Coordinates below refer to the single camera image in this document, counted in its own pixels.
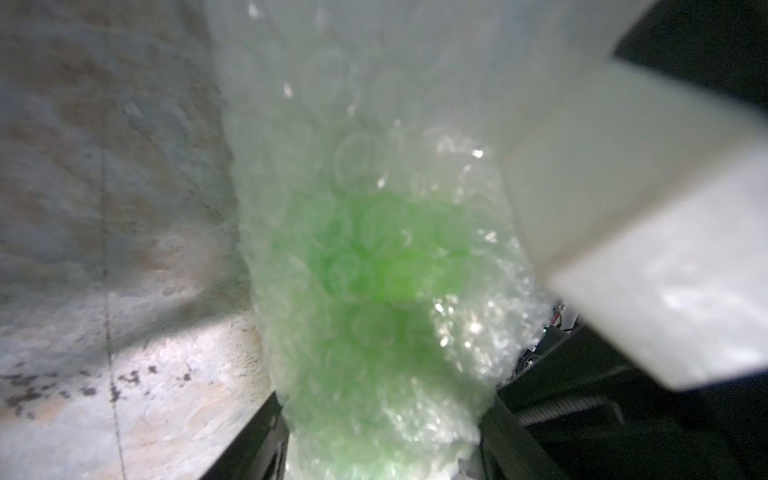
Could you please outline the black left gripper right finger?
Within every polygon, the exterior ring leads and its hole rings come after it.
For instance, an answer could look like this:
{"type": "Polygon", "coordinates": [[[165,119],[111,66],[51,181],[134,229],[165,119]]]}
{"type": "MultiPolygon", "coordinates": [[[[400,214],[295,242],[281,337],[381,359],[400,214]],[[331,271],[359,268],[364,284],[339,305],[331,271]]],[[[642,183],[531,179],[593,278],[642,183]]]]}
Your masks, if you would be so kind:
{"type": "Polygon", "coordinates": [[[481,424],[480,455],[485,479],[566,479],[507,406],[494,398],[481,424]]]}

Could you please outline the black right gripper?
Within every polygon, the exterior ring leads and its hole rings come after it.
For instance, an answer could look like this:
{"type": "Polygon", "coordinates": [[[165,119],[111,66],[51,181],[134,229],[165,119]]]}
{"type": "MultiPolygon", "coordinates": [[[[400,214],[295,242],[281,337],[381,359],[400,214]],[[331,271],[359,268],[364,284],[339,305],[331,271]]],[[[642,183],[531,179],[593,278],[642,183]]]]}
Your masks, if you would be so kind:
{"type": "Polygon", "coordinates": [[[763,479],[767,377],[675,392],[586,327],[550,327],[497,397],[566,479],[763,479]]]}

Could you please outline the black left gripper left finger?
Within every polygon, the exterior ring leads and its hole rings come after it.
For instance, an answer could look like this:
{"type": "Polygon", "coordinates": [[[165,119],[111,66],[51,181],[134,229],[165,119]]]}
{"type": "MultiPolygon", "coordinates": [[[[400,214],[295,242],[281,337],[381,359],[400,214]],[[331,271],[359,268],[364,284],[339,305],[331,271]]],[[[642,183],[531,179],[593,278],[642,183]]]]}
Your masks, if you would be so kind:
{"type": "Polygon", "coordinates": [[[289,430],[273,392],[201,480],[282,480],[289,430]]]}

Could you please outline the green plastic wine glass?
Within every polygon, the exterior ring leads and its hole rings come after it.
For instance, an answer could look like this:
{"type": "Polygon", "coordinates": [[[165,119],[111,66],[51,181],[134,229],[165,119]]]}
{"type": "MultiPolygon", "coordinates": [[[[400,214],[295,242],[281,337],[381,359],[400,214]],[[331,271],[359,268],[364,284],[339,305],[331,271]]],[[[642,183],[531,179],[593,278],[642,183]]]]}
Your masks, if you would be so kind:
{"type": "Polygon", "coordinates": [[[278,341],[275,387],[298,435],[361,456],[477,440],[475,387],[438,326],[469,257],[456,204],[330,189],[291,203],[263,313],[278,341]]]}

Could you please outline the clear bubble wrap sheet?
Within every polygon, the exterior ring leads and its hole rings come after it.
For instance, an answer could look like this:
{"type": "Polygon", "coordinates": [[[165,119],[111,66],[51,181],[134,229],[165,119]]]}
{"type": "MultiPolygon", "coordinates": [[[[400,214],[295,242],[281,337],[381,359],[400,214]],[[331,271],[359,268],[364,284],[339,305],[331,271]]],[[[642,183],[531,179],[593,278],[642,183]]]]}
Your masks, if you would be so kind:
{"type": "Polygon", "coordinates": [[[289,479],[449,479],[552,301],[496,161],[506,1],[208,1],[289,479]]]}

